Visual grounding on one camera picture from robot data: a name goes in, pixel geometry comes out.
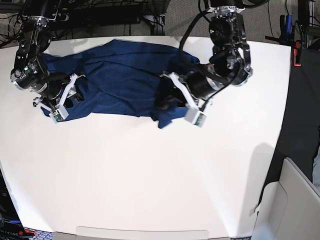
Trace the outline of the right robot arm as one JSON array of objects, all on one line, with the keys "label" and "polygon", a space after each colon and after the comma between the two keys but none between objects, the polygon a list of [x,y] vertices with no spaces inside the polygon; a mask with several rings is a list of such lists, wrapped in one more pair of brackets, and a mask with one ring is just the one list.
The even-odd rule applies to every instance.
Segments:
[{"label": "right robot arm", "polygon": [[34,107],[43,104],[54,111],[63,101],[61,95],[71,83],[71,77],[64,72],[50,73],[45,64],[44,52],[52,41],[49,24],[68,20],[63,11],[82,3],[81,0],[27,0],[22,7],[19,47],[10,80],[19,90],[39,94],[33,100]]}]

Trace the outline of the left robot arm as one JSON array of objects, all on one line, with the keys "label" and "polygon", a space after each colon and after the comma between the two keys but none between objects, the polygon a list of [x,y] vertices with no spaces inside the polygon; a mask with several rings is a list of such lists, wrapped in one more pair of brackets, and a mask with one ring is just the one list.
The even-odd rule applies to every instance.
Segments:
[{"label": "left robot arm", "polygon": [[[247,43],[243,16],[243,1],[203,0],[205,9],[193,19],[183,35],[178,48],[178,56],[184,64],[194,69],[186,75],[171,75],[164,72],[161,77],[170,84],[160,90],[155,101],[159,109],[168,109],[172,102],[180,108],[191,107],[200,100],[204,110],[212,98],[229,86],[241,86],[253,74],[250,46]],[[209,35],[213,43],[212,57],[207,64],[192,63],[183,51],[184,45],[201,18],[210,15]]]}]

